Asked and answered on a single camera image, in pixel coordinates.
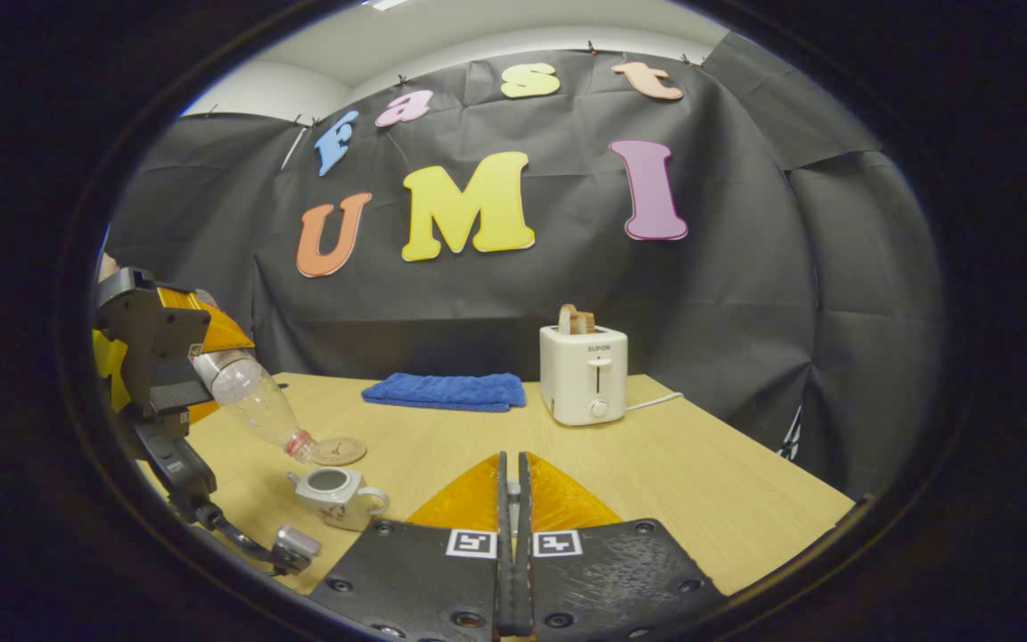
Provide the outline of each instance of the foam letter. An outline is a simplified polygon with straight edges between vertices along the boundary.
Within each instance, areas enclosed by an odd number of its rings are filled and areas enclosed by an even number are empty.
[[[632,219],[624,233],[639,240],[675,240],[688,235],[688,224],[676,215],[664,159],[673,152],[649,141],[614,141],[608,146],[624,159],[632,190]]]
[[[388,109],[379,114],[379,118],[375,118],[375,124],[391,126],[398,121],[408,122],[421,117],[430,111],[428,104],[433,95],[435,93],[432,90],[420,89],[395,98],[394,101],[390,102],[390,105],[387,105]]]
[[[334,251],[319,254],[319,236],[322,235],[322,224],[331,214],[331,203],[314,206],[303,213],[301,220],[301,243],[296,251],[296,267],[305,276],[327,276],[337,271],[354,251],[354,236],[359,232],[359,216],[363,206],[371,200],[371,194],[359,192],[340,200],[339,207],[343,211],[343,223],[339,226],[339,242]]]
[[[677,89],[676,86],[664,86],[656,80],[656,78],[668,78],[668,72],[664,70],[651,69],[639,62],[613,65],[612,70],[623,73],[629,82],[632,82],[632,88],[644,93],[645,97],[660,98],[663,101],[677,101],[684,97],[684,91]]]
[[[464,191],[457,190],[440,165],[409,174],[403,186],[411,191],[411,240],[403,248],[403,258],[439,256],[435,223],[451,252],[461,253],[480,211],[482,225],[473,236],[478,252],[519,251],[533,244],[533,230],[522,215],[522,167],[529,162],[522,152],[491,154],[478,163]]]
[[[533,63],[529,65],[514,65],[502,72],[502,93],[509,98],[544,97],[562,86],[558,77],[551,76],[557,70],[554,65]]]
[[[322,133],[318,141],[314,142],[314,149],[319,150],[319,176],[328,174],[328,171],[343,158],[343,154],[347,153],[347,146],[340,143],[351,140],[351,125],[347,125],[347,122],[353,121],[359,112],[355,110],[343,114],[339,122],[331,125],[331,129]]]

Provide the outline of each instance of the power cord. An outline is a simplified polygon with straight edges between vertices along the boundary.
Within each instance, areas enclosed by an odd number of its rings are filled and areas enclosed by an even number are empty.
[[[664,396],[653,399],[651,402],[639,403],[639,405],[627,407],[624,409],[624,412],[636,410],[637,408],[644,408],[645,406],[652,406],[654,403],[668,402],[668,400],[676,399],[678,396],[684,396],[684,393],[682,393],[682,391],[673,391],[672,394],[664,394]]]

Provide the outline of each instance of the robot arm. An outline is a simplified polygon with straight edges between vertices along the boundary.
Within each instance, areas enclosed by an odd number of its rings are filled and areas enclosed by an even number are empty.
[[[273,574],[307,568],[318,554],[310,537],[284,527],[268,551],[225,519],[211,499],[216,476],[185,440],[189,425],[217,408],[194,361],[204,352],[253,347],[240,326],[192,290],[125,267],[98,285],[93,328],[94,361],[118,440],[150,463],[180,519],[220,531],[249,557],[272,564]]]

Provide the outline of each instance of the white wall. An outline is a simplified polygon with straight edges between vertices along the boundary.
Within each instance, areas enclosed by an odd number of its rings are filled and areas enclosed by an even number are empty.
[[[252,61],[227,74],[188,106],[185,114],[249,113],[301,122],[325,118],[347,104],[349,86],[298,68],[268,61]]]
[[[688,60],[697,65],[702,58],[708,56],[716,48],[716,44],[727,32],[727,29],[716,25],[713,30],[700,32],[698,41],[688,41],[679,39],[679,37],[667,36],[663,33],[606,28],[606,26],[558,26],[557,28],[511,31],[497,34],[497,36],[480,37],[478,40],[456,44],[427,56],[401,62],[398,68],[360,82],[351,89],[347,102],[353,103],[359,98],[370,97],[375,91],[396,84],[398,74],[415,78],[424,73],[448,68],[448,66],[478,61],[482,58],[501,56],[504,53],[518,53],[519,51],[585,49],[588,40],[592,40],[597,49],[607,51],[635,51],[654,56],[676,58],[676,60],[679,60],[680,53],[685,53]]]

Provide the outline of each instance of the white toaster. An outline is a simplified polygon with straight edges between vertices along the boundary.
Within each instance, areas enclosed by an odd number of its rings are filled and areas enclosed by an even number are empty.
[[[541,338],[541,396],[555,419],[568,426],[611,422],[624,414],[629,337],[595,327],[587,335],[563,335],[546,326]]]

